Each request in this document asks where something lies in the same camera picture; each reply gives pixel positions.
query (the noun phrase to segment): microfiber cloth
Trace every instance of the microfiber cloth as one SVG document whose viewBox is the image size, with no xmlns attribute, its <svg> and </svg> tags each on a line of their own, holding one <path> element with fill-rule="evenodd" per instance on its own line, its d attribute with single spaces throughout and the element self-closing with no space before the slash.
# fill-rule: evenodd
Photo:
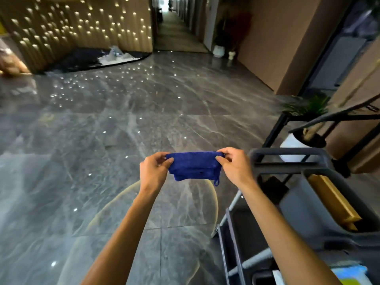
<svg viewBox="0 0 380 285">
<path fill-rule="evenodd" d="M 170 153 L 166 158 L 174 158 L 169 167 L 169 173 L 174 175 L 176 181 L 185 179 L 209 179 L 214 185 L 219 185 L 221 164 L 216 156 L 224 157 L 221 152 L 186 152 Z"/>
</svg>

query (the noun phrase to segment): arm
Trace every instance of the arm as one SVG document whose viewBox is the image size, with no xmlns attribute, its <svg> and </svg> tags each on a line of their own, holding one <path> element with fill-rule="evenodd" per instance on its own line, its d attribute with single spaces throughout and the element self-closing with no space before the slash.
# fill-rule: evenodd
<svg viewBox="0 0 380 285">
<path fill-rule="evenodd" d="M 341 285 L 330 268 L 298 236 L 255 182 L 248 156 L 235 148 L 220 149 L 216 159 L 243 193 L 278 268 L 289 285 Z"/>
<path fill-rule="evenodd" d="M 174 159 L 159 152 L 140 163 L 140 192 L 82 285 L 125 285 L 145 223 Z"/>
</svg>

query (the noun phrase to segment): person's left arm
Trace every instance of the person's left arm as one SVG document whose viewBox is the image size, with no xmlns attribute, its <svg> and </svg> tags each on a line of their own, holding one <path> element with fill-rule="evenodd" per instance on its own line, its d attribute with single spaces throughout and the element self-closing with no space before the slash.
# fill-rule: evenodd
<svg viewBox="0 0 380 285">
<path fill-rule="evenodd" d="M 82 285 L 125 285 L 146 221 L 174 159 L 155 153 L 140 163 L 140 192 L 96 258 Z"/>
</svg>

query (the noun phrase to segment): forearm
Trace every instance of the forearm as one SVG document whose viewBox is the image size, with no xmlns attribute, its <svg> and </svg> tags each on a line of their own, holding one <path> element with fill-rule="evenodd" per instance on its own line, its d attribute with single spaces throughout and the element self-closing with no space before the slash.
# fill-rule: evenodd
<svg viewBox="0 0 380 285">
<path fill-rule="evenodd" d="M 157 193 L 140 193 L 91 266 L 82 285 L 125 285 Z"/>
<path fill-rule="evenodd" d="M 341 284 L 255 182 L 247 183 L 241 191 L 287 284 Z"/>
</svg>

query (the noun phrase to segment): hand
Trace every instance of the hand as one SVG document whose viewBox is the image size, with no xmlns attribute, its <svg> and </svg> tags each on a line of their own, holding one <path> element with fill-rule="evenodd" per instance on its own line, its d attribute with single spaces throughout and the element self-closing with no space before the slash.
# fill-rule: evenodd
<svg viewBox="0 0 380 285">
<path fill-rule="evenodd" d="M 243 150 L 227 147 L 218 152 L 225 153 L 225 157 L 216 156 L 216 160 L 222 165 L 228 179 L 239 189 L 255 183 L 249 158 Z"/>
<path fill-rule="evenodd" d="M 158 152 L 140 163 L 140 192 L 159 193 L 168 175 L 168 168 L 174 161 L 174 158 L 166 160 L 164 157 L 167 154 L 168 152 Z"/>
</svg>

